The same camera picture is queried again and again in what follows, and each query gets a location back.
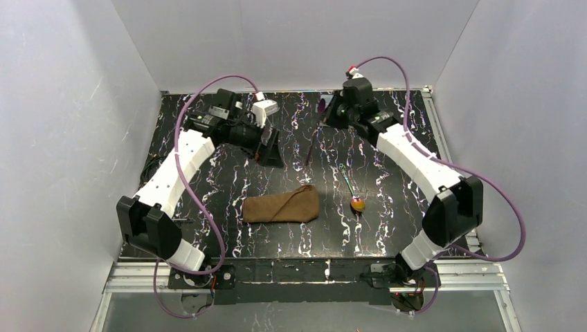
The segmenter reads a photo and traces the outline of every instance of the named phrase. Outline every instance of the wire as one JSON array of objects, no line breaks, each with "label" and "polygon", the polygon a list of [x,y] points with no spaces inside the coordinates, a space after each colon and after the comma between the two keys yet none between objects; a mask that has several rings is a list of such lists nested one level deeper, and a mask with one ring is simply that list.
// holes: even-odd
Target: wire
[{"label": "wire", "polygon": [[426,303],[425,306],[423,306],[420,310],[418,311],[414,311],[414,314],[420,314],[423,313],[424,311],[430,309],[430,307],[432,306],[432,303],[434,303],[434,300],[436,300],[436,295],[438,295],[438,274],[436,273],[436,271],[434,271],[432,268],[429,268],[428,266],[425,267],[425,269],[432,273],[432,275],[434,275],[434,281],[436,282],[436,285],[434,286],[434,293],[432,294],[432,298],[430,299],[430,301],[428,301],[428,303]]},{"label": "wire", "polygon": [[450,162],[447,162],[444,160],[440,160],[434,156],[431,156],[428,153],[426,153],[417,144],[417,141],[412,141],[412,133],[410,132],[410,130],[408,128],[408,117],[410,116],[410,82],[408,81],[408,76],[406,74],[406,71],[397,61],[395,61],[394,59],[392,59],[390,57],[372,57],[371,59],[367,59],[367,60],[361,62],[360,64],[357,64],[356,67],[358,68],[360,66],[363,66],[364,64],[371,62],[372,60],[375,60],[375,59],[386,59],[386,60],[393,62],[397,66],[397,68],[401,71],[401,74],[404,75],[404,80],[406,81],[406,106],[404,107],[404,121],[403,121],[402,125],[404,126],[404,131],[406,132],[406,137],[407,137],[408,141],[412,143],[412,146],[414,148],[416,148],[416,150],[419,153],[421,153],[423,156],[425,156],[427,158],[430,158],[432,161],[435,161],[435,162],[437,162],[441,165],[445,165],[447,167],[458,169],[462,172],[476,176],[476,177],[480,178],[481,180],[485,181],[487,184],[492,186],[505,199],[505,201],[509,204],[509,206],[514,211],[516,218],[518,219],[518,223],[520,225],[520,241],[519,241],[516,249],[511,254],[509,254],[507,256],[486,257],[486,256],[476,254],[472,251],[469,251],[469,250],[467,250],[463,247],[457,246],[455,244],[451,245],[451,248],[454,248],[456,250],[464,252],[464,253],[470,255],[471,257],[475,257],[477,259],[483,259],[485,261],[493,261],[493,262],[509,261],[510,259],[513,259],[515,256],[518,256],[518,254],[522,251],[522,249],[524,248],[524,245],[526,243],[526,224],[524,222],[524,218],[522,217],[520,210],[514,204],[513,200],[503,191],[503,189],[501,189],[501,187],[497,183],[493,182],[491,179],[487,178],[486,176],[483,176],[482,174],[479,174],[478,172],[475,172],[475,171],[468,169],[466,167],[461,167],[461,166],[455,165],[453,163],[450,163]]},{"label": "wire", "polygon": [[424,292],[424,288],[426,288],[426,280],[424,278],[422,278],[422,289],[420,290],[420,292],[418,292],[418,288],[416,288],[416,293],[414,293],[414,295],[420,295]]},{"label": "wire", "polygon": [[208,308],[210,308],[211,306],[212,306],[212,304],[204,304],[203,306],[200,307],[200,309],[198,309],[198,311],[196,311],[196,313],[199,313],[204,308],[206,308],[206,310],[208,310]]},{"label": "wire", "polygon": [[181,170],[181,164],[179,163],[179,132],[181,130],[181,125],[183,123],[183,117],[186,114],[188,107],[192,104],[192,102],[202,93],[204,92],[204,90],[206,90],[210,85],[224,80],[226,78],[230,78],[230,77],[237,77],[237,78],[241,78],[245,81],[247,81],[251,86],[253,86],[253,88],[255,89],[255,92],[259,92],[259,89],[257,88],[257,86],[248,78],[242,76],[242,75],[224,75],[224,76],[220,76],[218,78],[215,78],[211,81],[209,81],[206,85],[204,85],[204,87],[202,87],[198,92],[194,93],[190,99],[184,104],[184,106],[181,108],[181,111],[179,112],[179,115],[177,116],[177,122],[175,124],[175,131],[174,131],[174,135],[173,135],[173,143],[175,145],[174,147],[174,152],[175,152],[175,165],[177,167],[177,174],[179,175],[179,178],[181,179],[181,182],[183,183],[183,186],[186,187],[186,190],[188,191],[190,197],[194,200],[194,202],[196,203],[196,205],[198,205],[198,208],[200,209],[200,211],[202,211],[202,213],[204,214],[204,216],[206,217],[206,219],[208,220],[208,222],[210,223],[210,226],[212,227],[212,229],[214,230],[214,233],[216,234],[216,238],[218,239],[218,244],[220,245],[220,260],[218,261],[218,264],[213,267],[210,270],[205,270],[205,271],[192,271],[192,270],[188,270],[186,268],[180,267],[180,266],[176,266],[174,264],[169,264],[170,266],[172,266],[173,268],[180,270],[184,273],[190,273],[193,275],[207,275],[209,273],[214,273],[216,271],[218,271],[218,269],[222,266],[222,264],[224,263],[224,257],[226,256],[226,247],[224,246],[224,239],[222,238],[222,234],[220,233],[220,230],[218,229],[218,226],[216,226],[216,223],[214,222],[214,219],[212,218],[212,215],[210,214],[210,212],[206,209],[206,207],[202,204],[202,202],[200,201],[200,199],[198,198],[198,196],[196,196],[196,194],[194,193],[194,190],[192,190],[192,188],[190,187],[190,183],[188,181],[188,179],[186,179],[186,175],[183,174],[183,171]]},{"label": "wire", "polygon": [[149,171],[151,170],[151,168],[153,166],[155,166],[155,164],[157,164],[157,162],[159,162],[160,160],[163,160],[167,158],[167,156],[159,156],[159,157],[153,157],[151,160],[149,160],[149,162],[147,164],[145,164],[143,171],[141,172],[141,176],[139,178],[139,180],[142,183],[147,182],[149,179],[147,178],[147,176],[149,175]]},{"label": "wire", "polygon": [[216,276],[214,276],[214,281],[212,282],[212,286],[210,287],[210,296],[214,298],[214,286],[216,286]]},{"label": "wire", "polygon": [[214,304],[214,302],[212,304],[210,304],[208,306],[208,308],[204,309],[203,311],[198,310],[196,313],[191,313],[189,315],[180,315],[178,313],[174,313],[173,311],[169,310],[169,308],[163,304],[163,301],[161,301],[161,296],[157,292],[157,269],[159,268],[160,261],[161,260],[157,257],[157,260],[155,261],[155,272],[153,273],[153,293],[155,294],[155,299],[157,300],[157,303],[159,304],[161,309],[163,309],[163,311],[165,311],[168,315],[171,315],[175,318],[182,318],[182,319],[194,318],[194,317],[197,317],[197,316],[205,313],[206,311],[208,311],[208,309],[212,306],[212,304]]}]

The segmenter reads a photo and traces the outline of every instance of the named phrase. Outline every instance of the metal frame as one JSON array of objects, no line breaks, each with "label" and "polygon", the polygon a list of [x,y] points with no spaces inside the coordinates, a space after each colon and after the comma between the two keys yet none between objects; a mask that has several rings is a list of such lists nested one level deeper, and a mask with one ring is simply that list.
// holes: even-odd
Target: metal frame
[{"label": "metal frame", "polygon": [[[449,153],[449,148],[446,145],[444,133],[442,132],[442,127],[440,126],[440,121],[438,120],[438,113],[436,112],[436,108],[434,107],[434,100],[432,99],[432,90],[428,86],[425,86],[422,90],[422,98],[424,99],[424,106],[426,107],[428,120],[430,121],[430,124],[432,126],[434,139],[436,140],[436,144],[438,145],[440,158],[452,162],[452,158]],[[471,251],[475,252],[481,248],[481,243],[479,242],[479,239],[477,237],[477,230],[473,230],[469,234],[467,234],[466,239],[467,245],[469,246],[469,249]],[[496,264],[496,266],[499,267],[500,273],[501,275],[503,275],[503,279],[505,280],[505,275],[503,274],[501,265]],[[501,313],[501,318],[505,326],[505,330],[507,332],[522,331],[520,328],[520,324],[518,323],[518,317],[516,316],[516,312],[514,311],[512,300],[509,298],[509,287],[507,290],[494,290],[494,295],[496,297],[496,302]]]},{"label": "metal frame", "polygon": [[[434,107],[430,89],[422,89],[422,97],[431,123],[433,135],[438,144],[440,157],[451,161],[440,121]],[[480,248],[476,230],[467,234],[467,244],[472,251]],[[442,286],[439,291],[493,291],[496,303],[507,332],[521,331],[518,318],[509,298],[509,285],[501,265],[479,259],[438,259],[436,261]],[[113,293],[152,293],[154,262],[118,262],[108,276],[102,301],[94,318],[91,332],[103,329],[111,296]],[[167,287],[171,269],[160,263],[157,270],[157,286],[160,293],[207,293],[206,289],[172,290]],[[390,288],[390,292],[404,291],[405,288]]]}]

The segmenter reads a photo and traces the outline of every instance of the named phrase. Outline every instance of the white panel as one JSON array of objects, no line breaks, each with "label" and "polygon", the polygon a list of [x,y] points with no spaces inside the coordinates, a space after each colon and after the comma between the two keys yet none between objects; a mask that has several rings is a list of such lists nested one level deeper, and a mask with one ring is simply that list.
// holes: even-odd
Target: white panel
[{"label": "white panel", "polygon": [[[396,58],[413,86],[436,82],[476,0],[113,0],[162,90],[196,91],[225,73],[261,89],[335,89],[352,64]],[[392,64],[370,64],[375,86],[403,87]],[[227,89],[246,90],[238,80]]]},{"label": "white panel", "polygon": [[88,331],[161,99],[109,0],[0,10],[0,330]]},{"label": "white panel", "polygon": [[[498,181],[527,219],[504,270],[524,331],[584,331],[587,2],[482,0],[434,91],[460,164]],[[519,230],[486,188],[479,237],[510,253]]]}]

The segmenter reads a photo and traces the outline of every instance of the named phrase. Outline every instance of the black marbled surface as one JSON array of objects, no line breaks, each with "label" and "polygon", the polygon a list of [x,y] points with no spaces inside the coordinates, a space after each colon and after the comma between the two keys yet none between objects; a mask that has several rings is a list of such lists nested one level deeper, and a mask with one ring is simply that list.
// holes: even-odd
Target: black marbled surface
[{"label": "black marbled surface", "polygon": [[[320,92],[267,93],[280,111],[268,118],[281,130],[284,169],[265,168],[247,160],[235,147],[222,145],[191,180],[192,187],[213,214],[227,243],[229,257],[392,257],[420,231],[428,202],[416,184],[387,156],[352,131],[318,130],[317,144],[304,166],[318,114]],[[377,91],[380,108],[403,111],[405,92]],[[190,109],[204,109],[212,95],[198,97]],[[243,97],[251,106],[252,95]],[[147,160],[168,154],[173,129],[187,95],[166,95]],[[412,92],[410,127],[431,151],[437,152],[419,91]],[[350,193],[337,165],[344,163],[367,209],[360,219],[351,213]],[[242,202],[248,196],[279,194],[313,184],[320,192],[320,216],[309,223],[242,222]],[[184,193],[174,218],[183,238],[208,257],[219,256],[219,245],[203,214]],[[463,239],[458,242],[466,246]],[[122,257],[146,257],[126,246]]]}]

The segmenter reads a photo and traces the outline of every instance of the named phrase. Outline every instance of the black mount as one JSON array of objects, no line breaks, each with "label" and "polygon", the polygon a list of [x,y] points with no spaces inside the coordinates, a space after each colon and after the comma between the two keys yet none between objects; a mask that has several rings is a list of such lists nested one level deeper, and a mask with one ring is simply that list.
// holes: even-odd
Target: black mount
[{"label": "black mount", "polygon": [[358,135],[377,146],[380,133],[398,123],[391,112],[377,106],[371,82],[364,77],[347,80],[326,107],[325,124],[337,129],[354,127]]},{"label": "black mount", "polygon": [[181,230],[161,206],[148,206],[138,196],[122,196],[116,204],[116,213],[123,241],[162,259],[169,259],[181,242]]},{"label": "black mount", "polygon": [[255,115],[236,107],[241,97],[228,90],[218,89],[208,112],[194,112],[188,117],[184,128],[201,132],[218,146],[228,143],[239,147],[244,155],[265,167],[283,168],[279,149],[279,131],[271,131],[266,144],[263,144],[265,129],[255,125]]}]

